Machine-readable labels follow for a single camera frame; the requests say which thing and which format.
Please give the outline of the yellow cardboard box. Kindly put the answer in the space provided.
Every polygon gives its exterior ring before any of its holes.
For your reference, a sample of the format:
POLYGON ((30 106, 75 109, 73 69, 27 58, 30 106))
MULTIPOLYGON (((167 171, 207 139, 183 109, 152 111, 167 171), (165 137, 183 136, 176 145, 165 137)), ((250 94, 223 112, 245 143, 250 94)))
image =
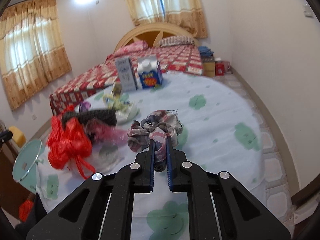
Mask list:
POLYGON ((211 57, 201 57, 203 65, 203 75, 206 77, 215 77, 215 59, 211 57))

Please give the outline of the red plastic mesh bag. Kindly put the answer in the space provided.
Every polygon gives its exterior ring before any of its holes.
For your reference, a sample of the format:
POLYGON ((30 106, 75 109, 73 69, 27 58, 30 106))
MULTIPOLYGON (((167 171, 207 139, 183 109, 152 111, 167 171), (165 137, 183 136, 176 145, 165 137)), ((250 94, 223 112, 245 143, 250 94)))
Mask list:
POLYGON ((95 168, 85 161, 92 154, 92 144, 76 116, 72 116, 65 123, 62 122, 65 115, 74 113, 74 106, 70 105, 60 116, 51 118, 52 130, 46 142, 49 148, 48 160, 57 170, 63 170, 72 161, 80 176, 88 179, 89 176, 85 175, 86 170, 95 173, 95 168))

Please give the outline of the tall grey milk carton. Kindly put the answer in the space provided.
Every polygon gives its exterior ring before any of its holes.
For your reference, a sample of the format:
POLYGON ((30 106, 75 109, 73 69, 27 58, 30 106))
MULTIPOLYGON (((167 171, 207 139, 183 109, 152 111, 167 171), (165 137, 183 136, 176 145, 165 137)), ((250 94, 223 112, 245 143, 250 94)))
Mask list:
POLYGON ((115 64, 123 92, 137 90, 138 86, 133 72, 131 59, 129 57, 121 57, 115 60, 115 64))

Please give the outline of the pink plastic wrapper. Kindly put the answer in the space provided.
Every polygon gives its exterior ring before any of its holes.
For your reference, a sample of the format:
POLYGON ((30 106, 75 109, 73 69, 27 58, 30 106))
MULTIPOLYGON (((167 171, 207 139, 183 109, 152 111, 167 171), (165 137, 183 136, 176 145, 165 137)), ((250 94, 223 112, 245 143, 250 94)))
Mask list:
POLYGON ((121 146, 127 143, 126 130, 107 125, 98 119, 89 120, 84 126, 84 132, 92 144, 107 143, 121 146))

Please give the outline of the beige curtain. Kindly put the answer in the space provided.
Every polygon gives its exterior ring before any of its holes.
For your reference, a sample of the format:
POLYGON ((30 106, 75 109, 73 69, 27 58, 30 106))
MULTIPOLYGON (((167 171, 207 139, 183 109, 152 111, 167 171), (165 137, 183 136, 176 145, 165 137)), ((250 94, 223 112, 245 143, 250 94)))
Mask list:
POLYGON ((195 38, 207 38, 201 0, 124 0, 135 26, 166 22, 177 25, 195 38))
POLYGON ((4 10, 1 76, 12 111, 71 70, 56 0, 26 0, 4 10))

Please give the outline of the cream wooden headboard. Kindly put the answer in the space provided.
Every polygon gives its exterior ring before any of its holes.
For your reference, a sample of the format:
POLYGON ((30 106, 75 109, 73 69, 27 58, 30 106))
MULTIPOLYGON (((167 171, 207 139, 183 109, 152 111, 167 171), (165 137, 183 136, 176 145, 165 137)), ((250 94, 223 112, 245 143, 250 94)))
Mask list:
POLYGON ((171 23, 157 22, 142 24, 130 30, 118 42, 114 52, 128 44, 140 40, 146 41, 149 47, 158 47, 158 43, 161 39, 170 36, 189 36, 193 39, 196 46, 200 45, 199 41, 193 38, 191 33, 183 28, 171 23))

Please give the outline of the right beige curtain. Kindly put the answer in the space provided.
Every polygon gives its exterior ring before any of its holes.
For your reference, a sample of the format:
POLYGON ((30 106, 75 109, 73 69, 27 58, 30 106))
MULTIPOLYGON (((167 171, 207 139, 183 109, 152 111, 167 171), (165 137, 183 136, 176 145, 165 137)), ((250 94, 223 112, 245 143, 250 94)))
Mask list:
POLYGON ((201 0, 124 0, 135 26, 166 22, 177 25, 195 38, 207 38, 201 0))

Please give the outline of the striped pillow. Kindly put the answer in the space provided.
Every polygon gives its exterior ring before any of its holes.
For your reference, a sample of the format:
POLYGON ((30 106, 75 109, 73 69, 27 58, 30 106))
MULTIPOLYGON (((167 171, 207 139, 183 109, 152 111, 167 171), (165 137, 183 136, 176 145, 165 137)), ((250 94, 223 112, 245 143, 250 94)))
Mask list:
POLYGON ((163 38, 159 41, 160 47, 182 46, 182 45, 194 45, 195 41, 189 36, 170 36, 163 38))

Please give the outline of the mint green trash bin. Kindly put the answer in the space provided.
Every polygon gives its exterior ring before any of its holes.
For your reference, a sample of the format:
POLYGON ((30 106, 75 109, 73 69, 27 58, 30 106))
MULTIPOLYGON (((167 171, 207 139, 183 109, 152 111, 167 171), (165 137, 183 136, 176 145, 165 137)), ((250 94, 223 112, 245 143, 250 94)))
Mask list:
POLYGON ((42 140, 29 141, 20 150, 12 169, 13 180, 33 194, 36 194, 37 160, 43 150, 42 140))

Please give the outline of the dark knitted sock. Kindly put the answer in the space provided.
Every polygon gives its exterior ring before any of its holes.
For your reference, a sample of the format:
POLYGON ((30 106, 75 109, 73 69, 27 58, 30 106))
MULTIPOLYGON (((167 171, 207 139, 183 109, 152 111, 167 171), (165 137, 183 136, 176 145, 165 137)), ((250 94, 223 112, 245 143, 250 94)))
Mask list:
POLYGON ((91 119, 98 119, 109 126, 116 126, 117 124, 116 111, 114 109, 97 109, 81 113, 67 111, 61 118, 63 128, 72 118, 77 118, 82 125, 87 124, 91 119))

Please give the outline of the yellow green wrapper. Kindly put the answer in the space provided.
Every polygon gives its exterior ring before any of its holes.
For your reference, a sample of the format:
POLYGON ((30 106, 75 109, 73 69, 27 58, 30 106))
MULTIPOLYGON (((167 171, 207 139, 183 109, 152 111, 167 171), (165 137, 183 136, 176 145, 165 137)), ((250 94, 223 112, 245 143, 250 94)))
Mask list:
POLYGON ((104 94, 102 99, 107 109, 116 111, 118 125, 133 121, 139 114, 139 108, 134 102, 129 101, 129 94, 123 92, 120 82, 115 82, 111 93, 104 94))

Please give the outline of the bed with red checkered cover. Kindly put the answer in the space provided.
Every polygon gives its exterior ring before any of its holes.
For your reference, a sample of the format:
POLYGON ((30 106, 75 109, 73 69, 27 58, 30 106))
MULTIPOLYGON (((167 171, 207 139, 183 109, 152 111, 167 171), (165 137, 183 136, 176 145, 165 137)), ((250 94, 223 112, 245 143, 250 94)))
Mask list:
MULTIPOLYGON (((131 59, 132 69, 137 70, 138 59, 155 55, 160 61, 162 73, 168 71, 191 75, 203 75, 203 65, 198 48, 195 45, 170 47, 147 47, 132 51, 127 56, 131 59)), ((115 60, 122 57, 119 53, 108 55, 106 61, 96 65, 83 74, 71 79, 56 89, 49 96, 53 115, 60 115, 69 106, 76 106, 90 96, 112 86, 119 81, 115 60)))

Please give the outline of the light blue cloud tablecloth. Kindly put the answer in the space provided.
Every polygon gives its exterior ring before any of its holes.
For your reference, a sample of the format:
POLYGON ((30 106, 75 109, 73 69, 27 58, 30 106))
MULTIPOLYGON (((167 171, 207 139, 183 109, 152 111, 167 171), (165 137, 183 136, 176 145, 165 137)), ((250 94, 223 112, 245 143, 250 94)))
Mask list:
MULTIPOLYGON (((83 110, 107 109, 103 95, 111 88, 86 99, 83 110)), ((176 111, 184 126, 174 148, 205 171, 230 172, 242 185, 266 204, 263 147, 258 121, 248 103, 227 86, 212 79, 185 74, 163 74, 161 87, 128 92, 129 101, 139 108, 133 121, 116 128, 130 129, 132 123, 157 110, 176 111)), ((63 170, 54 169, 48 160, 49 148, 37 165, 36 192, 49 213, 74 191, 84 179, 74 162, 63 170)), ((85 159, 96 172, 118 172, 136 157, 128 144, 92 144, 85 159)), ((189 239, 186 193, 171 193, 167 172, 155 172, 151 194, 135 194, 131 239, 189 239)))

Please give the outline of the left beige curtain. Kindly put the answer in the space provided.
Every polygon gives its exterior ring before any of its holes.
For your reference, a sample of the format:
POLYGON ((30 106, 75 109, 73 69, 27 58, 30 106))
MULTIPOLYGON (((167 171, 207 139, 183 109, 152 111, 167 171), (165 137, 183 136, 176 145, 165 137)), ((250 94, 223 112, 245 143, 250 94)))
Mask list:
POLYGON ((1 76, 12 111, 71 70, 56 0, 26 0, 4 10, 1 76))

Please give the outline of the plaid cloth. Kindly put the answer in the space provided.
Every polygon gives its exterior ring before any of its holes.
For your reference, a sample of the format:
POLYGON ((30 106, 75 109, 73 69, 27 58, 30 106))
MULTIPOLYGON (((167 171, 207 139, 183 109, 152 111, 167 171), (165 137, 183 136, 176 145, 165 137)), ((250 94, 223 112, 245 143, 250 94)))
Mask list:
POLYGON ((155 143, 154 169, 163 172, 167 166, 167 138, 173 146, 179 144, 178 137, 184 126, 177 117, 176 111, 157 110, 142 121, 134 121, 128 130, 127 144, 131 151, 139 153, 147 149, 150 141, 155 143))

